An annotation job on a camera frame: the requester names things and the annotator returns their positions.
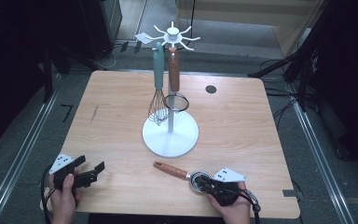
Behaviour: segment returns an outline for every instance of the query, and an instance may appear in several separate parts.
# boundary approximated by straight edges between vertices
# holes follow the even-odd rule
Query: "teal handle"
[[[155,87],[157,90],[162,89],[164,75],[164,51],[161,43],[157,42],[153,49],[153,69],[155,76]]]

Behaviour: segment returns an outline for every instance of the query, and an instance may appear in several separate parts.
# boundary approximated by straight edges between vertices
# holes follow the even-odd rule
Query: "brown handle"
[[[188,172],[183,171],[181,169],[178,169],[176,167],[173,167],[169,164],[165,164],[163,162],[155,161],[153,163],[153,166],[158,168],[160,171],[163,171],[167,174],[174,175],[176,177],[187,179],[188,178]]]
[[[171,91],[179,91],[179,55],[177,48],[170,48],[170,55],[168,58]]]

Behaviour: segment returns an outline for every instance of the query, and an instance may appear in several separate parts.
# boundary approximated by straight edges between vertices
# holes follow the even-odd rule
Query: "wooden table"
[[[164,79],[166,90],[168,76]],[[208,93],[208,85],[217,92]],[[188,181],[153,167],[154,161],[162,161],[210,175],[226,166],[248,177],[246,185],[259,200],[261,217],[299,216],[296,197],[283,196],[293,185],[261,80],[181,75],[180,92],[190,102],[186,112],[197,122],[200,135],[197,144],[176,159],[157,156],[142,137],[154,91],[152,73],[91,75],[62,153],[85,155],[81,172],[101,161],[106,168],[97,182],[82,189],[78,212],[219,216]]]

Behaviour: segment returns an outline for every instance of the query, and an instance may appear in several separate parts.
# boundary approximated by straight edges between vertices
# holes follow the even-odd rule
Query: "white hook rack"
[[[151,40],[164,39],[164,42],[161,44],[162,46],[164,46],[166,43],[169,43],[174,48],[175,44],[181,44],[185,49],[194,50],[194,49],[191,49],[188,46],[186,46],[182,42],[182,40],[184,39],[184,40],[189,40],[189,41],[196,41],[196,40],[200,39],[200,37],[188,38],[188,37],[182,36],[182,34],[187,33],[191,29],[191,26],[189,26],[185,31],[179,32],[179,29],[173,26],[173,21],[171,22],[171,27],[167,29],[167,32],[161,31],[156,25],[154,25],[154,27],[157,31],[159,31],[160,33],[162,33],[164,35],[159,36],[159,37],[147,36],[146,38],[151,39]]]

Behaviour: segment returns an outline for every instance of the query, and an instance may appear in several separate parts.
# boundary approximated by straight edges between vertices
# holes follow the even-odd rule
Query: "white label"
[[[52,175],[52,174],[56,173],[57,171],[61,170],[67,164],[73,162],[74,160],[75,160],[74,158],[67,156],[63,153],[60,153],[60,155],[58,155],[57,159],[51,166],[51,169],[48,173]]]
[[[148,37],[150,37],[150,35],[147,35],[145,33],[138,34],[135,37],[138,38],[138,40],[141,41],[143,44],[148,44],[153,41],[148,38]]]
[[[224,167],[213,176],[213,179],[221,182],[240,182],[245,181],[248,178],[246,178],[246,176],[244,175],[238,174],[237,172],[228,169],[227,167]]]

